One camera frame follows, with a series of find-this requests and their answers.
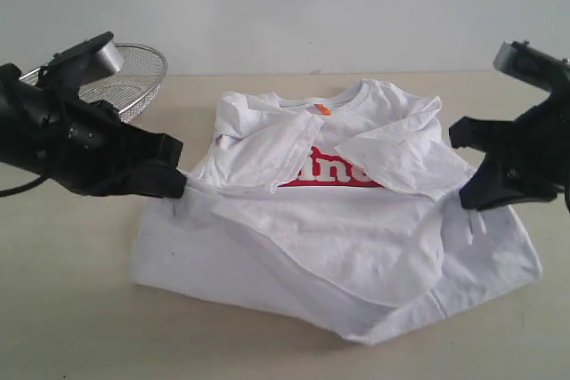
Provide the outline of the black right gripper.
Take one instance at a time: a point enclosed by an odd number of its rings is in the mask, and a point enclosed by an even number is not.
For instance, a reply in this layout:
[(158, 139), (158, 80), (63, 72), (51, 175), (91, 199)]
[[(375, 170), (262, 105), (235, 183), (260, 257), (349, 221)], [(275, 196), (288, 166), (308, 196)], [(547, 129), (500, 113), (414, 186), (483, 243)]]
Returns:
[(489, 153), (460, 189), (464, 209), (569, 200), (569, 93), (552, 93), (513, 120), (462, 117), (448, 134), (455, 149)]

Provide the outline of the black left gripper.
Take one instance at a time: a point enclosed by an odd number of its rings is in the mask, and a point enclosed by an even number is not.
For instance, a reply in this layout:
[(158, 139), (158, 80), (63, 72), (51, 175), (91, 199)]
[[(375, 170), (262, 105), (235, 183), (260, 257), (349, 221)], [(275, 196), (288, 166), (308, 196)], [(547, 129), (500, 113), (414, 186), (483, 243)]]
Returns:
[[(32, 190), (48, 180), (81, 196), (139, 195), (180, 198), (187, 177), (176, 167), (183, 142), (89, 117), (61, 117), (47, 96), (1, 82), (1, 161), (35, 174), (30, 182), (3, 189), (4, 196)], [(133, 167), (132, 162), (139, 163)]]

